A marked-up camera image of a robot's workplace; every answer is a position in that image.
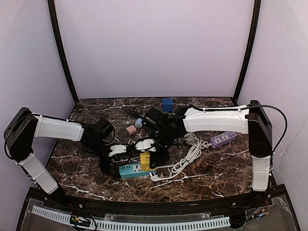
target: pink block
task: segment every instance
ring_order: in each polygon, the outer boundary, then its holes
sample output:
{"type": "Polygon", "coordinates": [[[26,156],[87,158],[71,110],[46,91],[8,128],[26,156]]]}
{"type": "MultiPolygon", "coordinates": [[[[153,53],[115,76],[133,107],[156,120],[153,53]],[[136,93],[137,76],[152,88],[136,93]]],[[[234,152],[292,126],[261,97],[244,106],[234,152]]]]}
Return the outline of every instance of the pink block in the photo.
{"type": "Polygon", "coordinates": [[[134,125],[129,126],[126,130],[128,131],[129,135],[132,135],[137,132],[137,129],[135,128],[134,125]]]}

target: perforated white strip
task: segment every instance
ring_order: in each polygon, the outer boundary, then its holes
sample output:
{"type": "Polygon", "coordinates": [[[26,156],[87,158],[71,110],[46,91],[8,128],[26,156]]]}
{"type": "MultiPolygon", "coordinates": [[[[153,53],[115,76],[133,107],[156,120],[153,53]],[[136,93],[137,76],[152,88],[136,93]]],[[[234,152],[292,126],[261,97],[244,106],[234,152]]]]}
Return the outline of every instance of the perforated white strip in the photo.
{"type": "MultiPolygon", "coordinates": [[[[49,209],[41,208],[38,206],[33,206],[32,213],[62,224],[70,225],[69,214],[51,211],[49,209]]],[[[229,217],[166,224],[122,223],[104,220],[95,221],[97,223],[97,230],[100,231],[199,231],[230,226],[229,217]]],[[[91,220],[91,225],[88,229],[93,230],[94,228],[94,222],[91,220]]]]}

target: yellow block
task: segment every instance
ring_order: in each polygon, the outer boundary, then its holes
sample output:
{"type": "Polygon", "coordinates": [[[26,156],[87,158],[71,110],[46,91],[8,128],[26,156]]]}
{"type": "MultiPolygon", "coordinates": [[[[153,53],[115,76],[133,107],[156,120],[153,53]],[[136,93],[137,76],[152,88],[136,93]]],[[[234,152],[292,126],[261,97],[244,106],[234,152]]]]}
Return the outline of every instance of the yellow block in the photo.
{"type": "Polygon", "coordinates": [[[155,168],[150,168],[150,153],[144,152],[140,153],[140,162],[141,162],[141,170],[142,171],[153,171],[155,168]]]}

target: dark blue cube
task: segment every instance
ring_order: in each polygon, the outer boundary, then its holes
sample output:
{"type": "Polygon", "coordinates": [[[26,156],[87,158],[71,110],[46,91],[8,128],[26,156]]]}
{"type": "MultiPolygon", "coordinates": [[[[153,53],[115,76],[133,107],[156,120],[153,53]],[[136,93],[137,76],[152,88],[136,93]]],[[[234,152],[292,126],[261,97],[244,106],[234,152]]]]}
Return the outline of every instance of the dark blue cube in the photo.
{"type": "Polygon", "coordinates": [[[172,112],[173,111],[173,100],[169,98],[163,99],[163,111],[172,112]]]}

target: teal power strip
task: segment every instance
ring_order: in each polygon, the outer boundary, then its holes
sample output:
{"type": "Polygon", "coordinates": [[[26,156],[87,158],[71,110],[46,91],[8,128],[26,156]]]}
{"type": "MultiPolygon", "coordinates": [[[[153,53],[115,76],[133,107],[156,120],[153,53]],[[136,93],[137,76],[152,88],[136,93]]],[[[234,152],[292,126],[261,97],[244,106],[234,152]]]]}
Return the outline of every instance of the teal power strip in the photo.
{"type": "Polygon", "coordinates": [[[142,171],[141,164],[124,165],[119,168],[122,179],[149,176],[156,171],[142,171]]]}

